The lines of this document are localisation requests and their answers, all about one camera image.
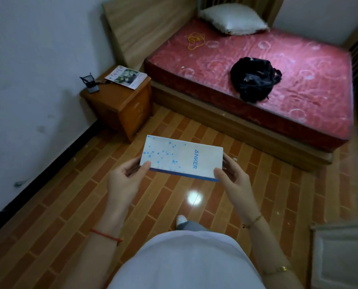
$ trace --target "box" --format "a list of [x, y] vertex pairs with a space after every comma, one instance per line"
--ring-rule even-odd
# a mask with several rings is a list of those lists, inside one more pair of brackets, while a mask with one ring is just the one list
[[222, 168], [223, 148], [148, 135], [140, 165], [146, 161], [153, 171], [218, 181], [214, 168]]

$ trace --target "blue stripe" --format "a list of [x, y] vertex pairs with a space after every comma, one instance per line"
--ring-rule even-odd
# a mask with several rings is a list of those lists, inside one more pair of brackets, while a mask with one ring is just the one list
[[219, 179], [216, 179], [216, 178], [210, 178], [210, 177], [198, 176], [198, 175], [189, 175], [188, 173], [181, 173], [181, 172], [176, 172], [176, 171], [168, 171], [168, 170], [162, 170], [162, 169], [157, 169], [157, 168], [150, 168], [150, 170], [157, 171], [157, 172], [168, 173], [168, 174], [171, 174], [171, 175], [180, 175], [180, 176], [203, 179], [203, 180], [209, 180], [209, 181], [219, 181]]

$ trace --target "hand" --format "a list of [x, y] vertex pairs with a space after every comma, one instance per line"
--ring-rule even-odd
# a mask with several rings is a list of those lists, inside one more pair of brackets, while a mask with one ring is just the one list
[[226, 153], [223, 153], [222, 168], [223, 170], [220, 168], [214, 169], [215, 178], [219, 179], [225, 187], [227, 197], [239, 217], [245, 224], [249, 225], [261, 215], [254, 199], [249, 175]]
[[110, 172], [106, 211], [127, 211], [140, 187], [140, 183], [151, 167], [150, 161], [145, 162], [142, 166], [139, 166], [139, 164], [140, 157], [134, 158]]

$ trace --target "nightstand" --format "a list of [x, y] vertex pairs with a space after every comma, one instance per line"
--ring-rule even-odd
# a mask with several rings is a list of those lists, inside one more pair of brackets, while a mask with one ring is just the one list
[[[104, 78], [114, 70], [107, 70], [97, 80]], [[138, 88], [132, 90], [117, 83], [99, 84], [99, 91], [89, 93], [81, 91], [100, 120], [112, 129], [124, 131], [130, 142], [136, 132], [152, 114], [151, 78], [147, 77]]]

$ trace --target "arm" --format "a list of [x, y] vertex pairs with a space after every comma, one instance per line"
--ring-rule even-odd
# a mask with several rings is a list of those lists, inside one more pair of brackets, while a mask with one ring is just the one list
[[[103, 216], [95, 229], [118, 238], [128, 207], [135, 197], [140, 183], [150, 168], [148, 161], [139, 168], [140, 158], [135, 158], [111, 171], [108, 180], [108, 200]], [[117, 242], [91, 233], [73, 271], [62, 289], [101, 289], [107, 271], [115, 255]]]
[[[224, 171], [216, 168], [215, 177], [225, 187], [227, 196], [239, 214], [241, 220], [251, 225], [249, 229], [255, 260], [267, 289], [303, 288], [295, 273], [290, 270], [290, 263], [254, 199], [249, 176], [225, 153], [223, 154]], [[286, 272], [277, 272], [287, 267]]]

